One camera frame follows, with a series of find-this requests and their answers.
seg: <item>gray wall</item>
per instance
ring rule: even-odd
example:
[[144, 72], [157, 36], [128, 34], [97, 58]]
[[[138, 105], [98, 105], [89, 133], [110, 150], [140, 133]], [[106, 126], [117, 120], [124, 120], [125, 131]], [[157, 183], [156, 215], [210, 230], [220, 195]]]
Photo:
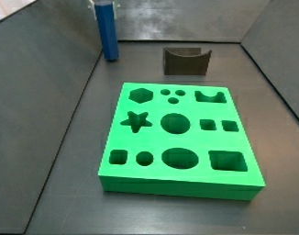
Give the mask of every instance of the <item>gray wall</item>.
[[273, 0], [241, 42], [299, 117], [299, 0]]
[[22, 233], [97, 62], [85, 0], [41, 0], [0, 22], [0, 232]]
[[240, 42], [269, 0], [121, 0], [120, 40]]

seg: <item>small circular hole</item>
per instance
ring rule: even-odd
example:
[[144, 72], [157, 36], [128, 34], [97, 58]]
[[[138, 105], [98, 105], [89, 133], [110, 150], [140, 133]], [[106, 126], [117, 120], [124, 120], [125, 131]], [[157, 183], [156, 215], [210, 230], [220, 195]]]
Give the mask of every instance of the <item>small circular hole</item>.
[[174, 105], [178, 103], [178, 100], [177, 100], [177, 98], [169, 98], [168, 102]]
[[177, 90], [174, 93], [176, 93], [178, 96], [184, 96], [184, 95], [185, 95], [185, 92], [181, 91], [181, 90]]
[[141, 151], [136, 156], [136, 162], [141, 166], [148, 166], [153, 162], [153, 155], [148, 151]]
[[170, 94], [170, 91], [166, 90], [166, 89], [162, 89], [162, 90], [160, 91], [160, 93], [161, 93], [162, 95], [169, 95], [169, 94]]

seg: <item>hexagon-shaped hole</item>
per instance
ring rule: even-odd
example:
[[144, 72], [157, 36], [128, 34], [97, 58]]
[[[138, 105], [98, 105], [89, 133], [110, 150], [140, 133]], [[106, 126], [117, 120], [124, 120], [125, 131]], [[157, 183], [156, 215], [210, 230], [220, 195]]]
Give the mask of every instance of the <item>hexagon-shaped hole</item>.
[[138, 89], [129, 92], [128, 99], [130, 99], [136, 103], [141, 104], [141, 103], [148, 102], [153, 99], [153, 92], [144, 89], [144, 88], [138, 88]]

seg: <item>arch-shaped hole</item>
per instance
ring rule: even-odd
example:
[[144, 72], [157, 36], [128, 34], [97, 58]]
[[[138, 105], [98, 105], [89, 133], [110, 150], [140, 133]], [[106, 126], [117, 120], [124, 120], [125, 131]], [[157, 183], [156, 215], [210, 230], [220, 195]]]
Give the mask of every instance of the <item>arch-shaped hole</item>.
[[208, 102], [208, 103], [226, 103], [224, 94], [217, 92], [213, 96], [206, 96], [201, 92], [194, 92], [194, 98], [197, 102]]
[[189, 130], [189, 121], [180, 114], [168, 114], [160, 120], [162, 129], [170, 134], [184, 134]]
[[168, 149], [161, 154], [162, 162], [174, 169], [189, 169], [198, 163], [198, 157], [193, 151], [181, 148]]
[[149, 151], [141, 151], [136, 155], [136, 162], [141, 166], [148, 166], [153, 162], [153, 154]]

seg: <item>square hole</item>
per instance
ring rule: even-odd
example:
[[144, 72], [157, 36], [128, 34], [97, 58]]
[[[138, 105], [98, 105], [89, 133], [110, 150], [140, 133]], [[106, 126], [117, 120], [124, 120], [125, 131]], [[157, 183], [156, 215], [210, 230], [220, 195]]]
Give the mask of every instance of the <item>square hole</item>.
[[234, 121], [221, 121], [221, 124], [222, 124], [222, 129], [225, 131], [230, 131], [230, 132], [237, 132], [238, 131], [238, 128], [237, 128], [237, 124]]
[[110, 151], [109, 164], [122, 165], [126, 162], [126, 151]]
[[246, 172], [242, 153], [238, 151], [208, 151], [213, 170]]
[[202, 130], [216, 130], [216, 123], [210, 119], [201, 119], [200, 126]]

